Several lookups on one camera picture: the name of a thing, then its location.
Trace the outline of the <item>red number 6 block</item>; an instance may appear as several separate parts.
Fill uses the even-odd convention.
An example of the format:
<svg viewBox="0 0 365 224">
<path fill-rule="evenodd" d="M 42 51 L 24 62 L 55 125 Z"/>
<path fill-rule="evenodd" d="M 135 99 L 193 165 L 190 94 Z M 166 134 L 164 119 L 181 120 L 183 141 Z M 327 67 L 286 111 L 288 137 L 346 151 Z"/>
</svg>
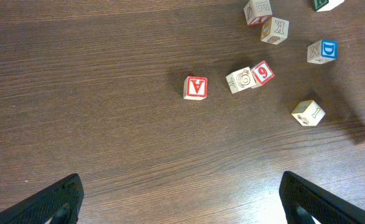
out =
<svg viewBox="0 0 365 224">
<path fill-rule="evenodd" d="M 254 77 L 256 84 L 252 88 L 257 88 L 265 85 L 269 80 L 275 77 L 275 73 L 272 71 L 268 63 L 264 60 L 258 63 L 251 69 L 251 73 Z"/>
</svg>

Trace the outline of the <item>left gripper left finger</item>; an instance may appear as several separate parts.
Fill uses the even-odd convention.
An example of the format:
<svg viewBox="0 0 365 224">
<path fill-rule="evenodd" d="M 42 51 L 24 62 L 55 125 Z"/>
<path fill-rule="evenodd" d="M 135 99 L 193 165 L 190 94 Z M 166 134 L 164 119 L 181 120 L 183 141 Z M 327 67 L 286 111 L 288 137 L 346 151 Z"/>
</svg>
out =
<svg viewBox="0 0 365 224">
<path fill-rule="evenodd" d="M 0 212 L 0 223 L 77 223 L 84 190 L 78 174 L 70 174 Z"/>
</svg>

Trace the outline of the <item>number 1 wooden block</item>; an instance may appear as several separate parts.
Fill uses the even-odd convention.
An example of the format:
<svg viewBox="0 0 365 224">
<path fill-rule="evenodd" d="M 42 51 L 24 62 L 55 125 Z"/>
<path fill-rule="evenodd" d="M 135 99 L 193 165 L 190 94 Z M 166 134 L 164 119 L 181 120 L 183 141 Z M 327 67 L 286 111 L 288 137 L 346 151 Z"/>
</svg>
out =
<svg viewBox="0 0 365 224">
<path fill-rule="evenodd" d="M 302 126 L 317 126 L 326 113 L 314 100 L 307 100 L 301 101 L 291 115 Z"/>
</svg>

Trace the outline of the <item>blue letter D block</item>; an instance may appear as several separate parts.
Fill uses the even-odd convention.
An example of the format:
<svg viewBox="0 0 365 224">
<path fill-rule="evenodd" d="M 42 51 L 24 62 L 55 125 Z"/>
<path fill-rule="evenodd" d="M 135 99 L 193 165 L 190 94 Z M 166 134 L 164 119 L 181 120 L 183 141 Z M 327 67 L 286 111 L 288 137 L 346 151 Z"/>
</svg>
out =
<svg viewBox="0 0 365 224">
<path fill-rule="evenodd" d="M 319 40 L 307 47 L 307 62 L 324 64 L 338 58 L 338 43 L 334 40 Z"/>
</svg>

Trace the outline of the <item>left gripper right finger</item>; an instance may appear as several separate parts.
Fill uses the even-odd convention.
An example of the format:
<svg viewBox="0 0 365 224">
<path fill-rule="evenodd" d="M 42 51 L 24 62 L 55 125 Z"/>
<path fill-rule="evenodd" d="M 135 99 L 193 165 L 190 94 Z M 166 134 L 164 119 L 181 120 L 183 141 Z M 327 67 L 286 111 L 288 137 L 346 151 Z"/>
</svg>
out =
<svg viewBox="0 0 365 224">
<path fill-rule="evenodd" d="M 283 173 L 279 196 L 288 224 L 314 223 L 315 220 L 365 224 L 365 210 L 291 171 Z"/>
</svg>

